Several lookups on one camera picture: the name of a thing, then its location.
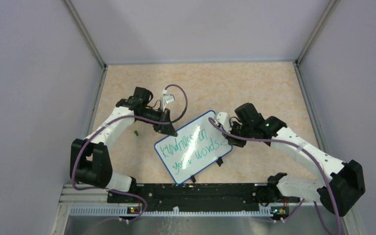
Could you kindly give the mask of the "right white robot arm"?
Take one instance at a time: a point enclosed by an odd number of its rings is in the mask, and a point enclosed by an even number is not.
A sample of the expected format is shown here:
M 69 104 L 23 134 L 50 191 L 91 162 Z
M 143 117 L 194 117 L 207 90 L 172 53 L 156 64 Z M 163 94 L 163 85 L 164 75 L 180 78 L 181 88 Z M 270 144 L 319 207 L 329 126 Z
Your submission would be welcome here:
M 297 178 L 278 173 L 268 178 L 268 197 L 280 202 L 299 197 L 321 203 L 329 212 L 345 216 L 365 193 L 363 168 L 355 160 L 345 162 L 310 144 L 278 117 L 264 118 L 252 103 L 235 109 L 235 116 L 220 112 L 217 126 L 224 130 L 228 144 L 244 147 L 258 140 L 290 156 L 316 178 Z

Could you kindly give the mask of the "blue-framed whiteboard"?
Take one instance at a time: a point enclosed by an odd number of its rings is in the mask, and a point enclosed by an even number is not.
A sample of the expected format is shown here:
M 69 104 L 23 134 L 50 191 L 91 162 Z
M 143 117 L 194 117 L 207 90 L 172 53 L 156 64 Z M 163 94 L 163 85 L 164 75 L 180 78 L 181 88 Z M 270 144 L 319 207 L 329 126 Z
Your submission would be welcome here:
M 176 185 L 183 184 L 197 173 L 229 154 L 233 147 L 216 130 L 209 110 L 177 130 L 177 137 L 167 136 L 154 144 L 154 149 Z

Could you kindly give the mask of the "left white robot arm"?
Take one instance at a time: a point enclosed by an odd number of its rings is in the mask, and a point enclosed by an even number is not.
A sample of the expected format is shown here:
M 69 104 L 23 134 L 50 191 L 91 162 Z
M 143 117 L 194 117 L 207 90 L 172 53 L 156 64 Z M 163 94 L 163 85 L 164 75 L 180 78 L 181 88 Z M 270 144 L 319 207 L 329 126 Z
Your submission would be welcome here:
M 157 133 L 173 137 L 178 135 L 167 108 L 167 104 L 175 101 L 175 96 L 164 89 L 157 109 L 149 106 L 152 99 L 153 93 L 150 90 L 136 87 L 132 96 L 116 103 L 108 118 L 94 132 L 84 139 L 75 139 L 72 142 L 72 183 L 88 184 L 89 189 L 118 190 L 119 197 L 125 202 L 135 200 L 138 190 L 132 186 L 133 178 L 114 172 L 109 149 L 126 128 L 138 120 L 151 124 Z

